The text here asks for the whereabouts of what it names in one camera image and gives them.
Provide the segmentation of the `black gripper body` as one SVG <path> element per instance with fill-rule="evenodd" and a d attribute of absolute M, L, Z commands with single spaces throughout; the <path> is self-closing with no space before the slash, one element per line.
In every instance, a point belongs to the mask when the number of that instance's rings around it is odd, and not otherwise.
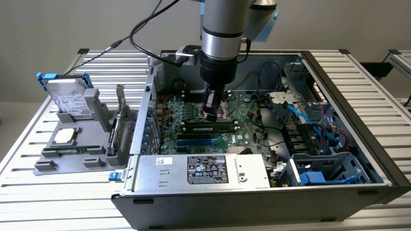
<path fill-rule="evenodd" d="M 223 91 L 236 75 L 236 58 L 229 60 L 216 60 L 202 55 L 200 59 L 200 77 L 213 91 Z"/>

